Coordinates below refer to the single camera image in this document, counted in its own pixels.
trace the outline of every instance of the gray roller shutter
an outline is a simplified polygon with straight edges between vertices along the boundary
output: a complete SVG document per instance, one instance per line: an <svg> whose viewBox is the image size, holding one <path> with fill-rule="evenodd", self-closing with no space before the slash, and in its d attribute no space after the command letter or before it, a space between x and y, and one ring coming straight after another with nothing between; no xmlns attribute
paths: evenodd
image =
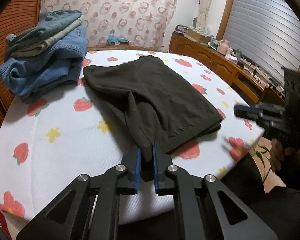
<svg viewBox="0 0 300 240"><path fill-rule="evenodd" d="M284 0L234 0L224 39L281 84L300 65L300 21Z"/></svg>

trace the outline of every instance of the table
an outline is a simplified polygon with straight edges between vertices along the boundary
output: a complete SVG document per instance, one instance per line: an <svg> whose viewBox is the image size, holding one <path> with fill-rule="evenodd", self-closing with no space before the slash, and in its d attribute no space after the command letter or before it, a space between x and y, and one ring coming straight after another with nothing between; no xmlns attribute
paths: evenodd
<svg viewBox="0 0 300 240"><path fill-rule="evenodd" d="M190 174L223 177L263 134L253 122L234 117L243 99L199 61L176 54L135 50L88 52L83 66L112 66L141 55L159 57L184 77L224 116L221 129L173 154ZM0 209L29 221L79 174L96 176L120 163L133 141L80 79L25 105L15 98L0 129ZM122 196L120 223L173 208L172 196L157 196L153 182L140 183L135 196Z"/></svg>

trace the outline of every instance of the metal screw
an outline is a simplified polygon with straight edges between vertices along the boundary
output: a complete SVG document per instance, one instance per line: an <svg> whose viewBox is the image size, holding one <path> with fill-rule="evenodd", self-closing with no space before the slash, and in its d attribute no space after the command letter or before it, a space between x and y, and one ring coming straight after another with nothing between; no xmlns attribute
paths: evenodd
<svg viewBox="0 0 300 240"><path fill-rule="evenodd" d="M87 174L81 174L78 176L78 181L86 181L88 179L88 175Z"/></svg>
<svg viewBox="0 0 300 240"><path fill-rule="evenodd" d="M216 177L213 176L213 175L211 175L211 174L209 174L209 175L206 176L206 180L208 182L215 182L216 181Z"/></svg>
<svg viewBox="0 0 300 240"><path fill-rule="evenodd" d="M115 168L117 171L124 171L126 169L126 166L124 166L123 164L119 164L116 166Z"/></svg>
<svg viewBox="0 0 300 240"><path fill-rule="evenodd" d="M172 172L175 172L178 170L178 167L176 165L169 165L168 166L168 170L169 171L172 171Z"/></svg>

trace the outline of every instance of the beige garment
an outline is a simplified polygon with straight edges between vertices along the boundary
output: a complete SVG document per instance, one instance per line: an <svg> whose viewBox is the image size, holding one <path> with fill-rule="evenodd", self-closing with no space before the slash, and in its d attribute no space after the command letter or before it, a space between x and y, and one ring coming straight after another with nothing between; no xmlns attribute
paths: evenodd
<svg viewBox="0 0 300 240"><path fill-rule="evenodd" d="M205 28L207 23L208 11L212 0L200 0L199 15L196 27Z"/></svg>
<svg viewBox="0 0 300 240"><path fill-rule="evenodd" d="M27 48L22 48L20 50L17 50L11 53L11 57L33 57L41 54L42 52L50 48L58 40L62 39L64 36L66 36L68 33L74 30L76 27L80 26L83 20L84 20L84 16L81 15L80 18L75 20L73 23L71 23L68 27L66 27L61 32L58 32L57 34L44 40L43 42L32 44Z"/></svg>

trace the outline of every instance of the strawberry print tablecloth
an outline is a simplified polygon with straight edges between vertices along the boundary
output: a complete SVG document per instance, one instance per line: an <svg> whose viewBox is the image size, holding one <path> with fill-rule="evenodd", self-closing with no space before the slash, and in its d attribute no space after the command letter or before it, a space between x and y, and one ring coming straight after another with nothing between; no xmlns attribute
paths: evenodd
<svg viewBox="0 0 300 240"><path fill-rule="evenodd" d="M173 163L190 174L223 177L263 134L255 123L234 117L234 104L245 103L243 99L215 73L186 56L93 51L87 53L83 66L119 65L141 55L159 57L224 117L217 133L189 142L172 156ZM79 174L103 174L132 148L131 138L82 77L83 72L77 86L57 87L30 105L14 99L0 129L1 210L31 220ZM141 181L137 195L121 197L120 223L172 208L172 196L157 196L153 182Z"/></svg>

